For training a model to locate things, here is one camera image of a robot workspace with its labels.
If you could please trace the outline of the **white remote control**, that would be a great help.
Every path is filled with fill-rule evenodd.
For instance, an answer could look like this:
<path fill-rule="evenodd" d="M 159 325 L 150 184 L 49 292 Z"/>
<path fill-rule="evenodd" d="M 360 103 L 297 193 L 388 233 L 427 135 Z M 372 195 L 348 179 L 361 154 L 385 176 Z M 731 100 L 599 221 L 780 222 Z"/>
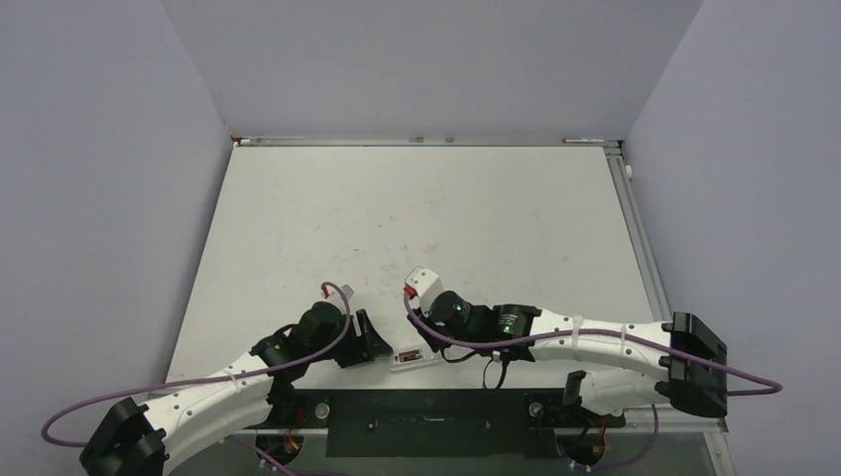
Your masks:
<path fill-rule="evenodd" d="M 395 352 L 389 371 L 400 374 L 441 363 L 440 356 L 428 347 L 407 347 Z"/>

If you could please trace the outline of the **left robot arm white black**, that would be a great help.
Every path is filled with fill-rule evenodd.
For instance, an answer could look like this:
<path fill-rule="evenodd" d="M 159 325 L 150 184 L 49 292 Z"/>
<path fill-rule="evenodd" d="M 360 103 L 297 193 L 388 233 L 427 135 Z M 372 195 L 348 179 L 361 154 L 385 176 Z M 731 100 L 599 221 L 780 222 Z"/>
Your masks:
<path fill-rule="evenodd" d="M 290 422 L 296 411 L 293 382 L 311 363 L 332 360 L 347 368 L 392 352 L 364 310 L 349 320 L 341 304 L 318 301 L 298 323 L 260 339 L 213 374 L 211 383 L 112 406 L 79 462 L 89 475 L 168 475 L 240 429 Z"/>

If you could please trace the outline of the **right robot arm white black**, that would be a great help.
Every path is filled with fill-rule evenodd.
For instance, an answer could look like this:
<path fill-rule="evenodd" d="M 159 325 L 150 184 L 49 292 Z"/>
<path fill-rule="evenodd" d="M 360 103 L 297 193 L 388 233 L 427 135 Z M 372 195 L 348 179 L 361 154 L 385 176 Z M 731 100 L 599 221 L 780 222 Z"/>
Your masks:
<path fill-rule="evenodd" d="M 574 361 L 600 371 L 568 373 L 562 415 L 585 424 L 596 415 L 668 403 L 695 417 L 724 417 L 727 346 L 702 320 L 618 323 L 567 316 L 525 304 L 489 307 L 445 291 L 420 308 L 420 332 L 434 345 L 458 344 L 502 365 Z"/>

